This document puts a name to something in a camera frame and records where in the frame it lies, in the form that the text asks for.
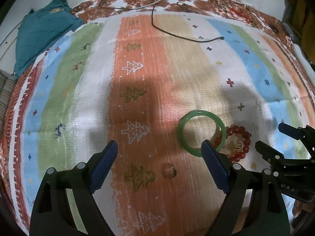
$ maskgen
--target red beaded bracelet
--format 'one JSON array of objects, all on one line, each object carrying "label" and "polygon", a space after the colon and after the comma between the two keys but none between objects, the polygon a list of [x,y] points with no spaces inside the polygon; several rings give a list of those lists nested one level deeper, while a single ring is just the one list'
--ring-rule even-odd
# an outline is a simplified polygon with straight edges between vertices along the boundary
[{"label": "red beaded bracelet", "polygon": [[[239,127],[237,125],[233,126],[232,128],[226,129],[226,138],[228,138],[229,136],[233,134],[241,134],[244,139],[243,140],[244,146],[242,148],[242,151],[238,152],[237,154],[229,158],[231,162],[235,163],[235,162],[239,162],[241,159],[244,159],[246,154],[249,152],[251,134],[248,131],[246,131],[243,126]],[[220,144],[221,140],[222,140],[222,134],[216,137],[214,147]]]}]

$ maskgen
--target teal fabric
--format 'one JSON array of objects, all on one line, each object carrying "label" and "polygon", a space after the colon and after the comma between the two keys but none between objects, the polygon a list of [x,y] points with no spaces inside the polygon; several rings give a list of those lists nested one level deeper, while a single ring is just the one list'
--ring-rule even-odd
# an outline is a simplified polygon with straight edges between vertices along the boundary
[{"label": "teal fabric", "polygon": [[83,20],[70,14],[67,0],[52,0],[38,11],[25,16],[19,28],[14,65],[16,78],[33,63],[36,57],[51,47],[68,31],[75,31]]}]

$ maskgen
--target green stripe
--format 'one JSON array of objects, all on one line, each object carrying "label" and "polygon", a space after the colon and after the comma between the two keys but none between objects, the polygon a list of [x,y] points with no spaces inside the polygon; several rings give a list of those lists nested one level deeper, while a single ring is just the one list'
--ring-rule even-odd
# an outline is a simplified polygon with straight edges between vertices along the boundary
[{"label": "green stripe", "polygon": [[[75,166],[72,139],[67,132],[69,110],[73,103],[76,85],[87,66],[92,45],[100,35],[103,24],[88,24],[72,35],[72,43],[65,52],[54,77],[54,84],[50,96],[42,112],[41,126],[38,132],[38,168],[42,178],[47,168],[54,166],[58,171],[72,169]],[[78,70],[72,70],[74,65],[80,64]],[[66,129],[60,129],[62,136],[55,139],[55,128],[65,124]]]},{"label": "green stripe", "polygon": [[[281,79],[281,77],[278,74],[277,69],[273,66],[273,64],[269,61],[268,57],[261,51],[259,46],[257,45],[257,42],[248,34],[245,32],[245,30],[242,27],[232,25],[230,26],[239,34],[239,36],[243,39],[243,41],[248,45],[248,47],[251,48],[251,50],[258,56],[258,58],[265,64],[265,66],[268,68],[273,82],[277,86],[277,88],[281,91],[284,98],[286,99],[286,106],[287,106],[287,112],[290,117],[291,126],[297,128],[302,126],[302,122],[300,121],[300,117],[298,109],[296,105],[293,102],[293,98],[290,95],[290,91],[285,84],[285,82]],[[301,143],[301,141],[293,141],[294,148],[296,152],[296,157],[298,159],[307,159],[308,154],[305,150],[305,147]]]}]

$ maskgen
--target blue gripper pad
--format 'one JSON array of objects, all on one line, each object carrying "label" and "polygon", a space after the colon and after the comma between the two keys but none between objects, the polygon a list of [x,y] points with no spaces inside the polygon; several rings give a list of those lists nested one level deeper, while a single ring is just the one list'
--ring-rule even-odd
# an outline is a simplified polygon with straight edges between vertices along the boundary
[{"label": "blue gripper pad", "polygon": [[224,167],[223,163],[219,159],[220,155],[221,158],[226,159],[227,162],[230,162],[226,155],[217,153],[212,144],[207,141],[203,141],[201,145],[201,155],[213,180],[215,181],[217,188],[222,190],[225,194],[229,193],[232,189],[228,180],[229,171]]},{"label": "blue gripper pad", "polygon": [[278,130],[291,137],[291,138],[294,138],[295,140],[300,140],[303,138],[304,134],[301,130],[295,128],[295,127],[292,127],[288,124],[285,124],[283,122],[281,122],[279,125],[278,125]]},{"label": "blue gripper pad", "polygon": [[101,158],[91,173],[89,190],[92,194],[102,187],[118,154],[118,146],[115,141],[110,142],[105,149],[107,150],[99,153]]}]

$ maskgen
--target black cable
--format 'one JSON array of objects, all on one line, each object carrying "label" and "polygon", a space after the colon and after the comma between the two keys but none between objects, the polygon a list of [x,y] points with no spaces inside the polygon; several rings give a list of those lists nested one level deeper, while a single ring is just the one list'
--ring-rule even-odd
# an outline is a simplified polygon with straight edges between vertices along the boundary
[{"label": "black cable", "polygon": [[[126,8],[114,8],[114,7],[102,7],[102,2],[106,2],[107,0],[102,0],[99,4],[99,6],[103,9],[117,9],[117,10],[125,10],[125,11],[132,11],[132,10],[139,10],[141,8],[133,8],[133,9],[126,9]],[[152,3],[153,4],[153,8],[152,8],[152,13],[151,13],[151,25],[156,28],[157,30],[165,33],[165,34],[169,34],[171,36],[174,36],[174,37],[178,37],[180,39],[184,39],[184,40],[187,40],[187,41],[192,41],[192,42],[197,42],[197,43],[207,43],[207,42],[213,42],[215,40],[224,40],[224,37],[223,36],[220,36],[220,37],[217,37],[217,38],[214,38],[214,39],[210,39],[210,40],[206,40],[206,41],[199,41],[199,40],[195,40],[195,39],[189,39],[189,38],[186,38],[186,37],[182,37],[182,36],[179,36],[179,35],[176,35],[176,34],[172,34],[170,32],[167,32],[159,27],[157,27],[156,25],[154,25],[154,22],[153,22],[153,12],[154,12],[154,8],[155,8],[155,5],[157,4],[157,1],[158,0],[153,0]]]}]

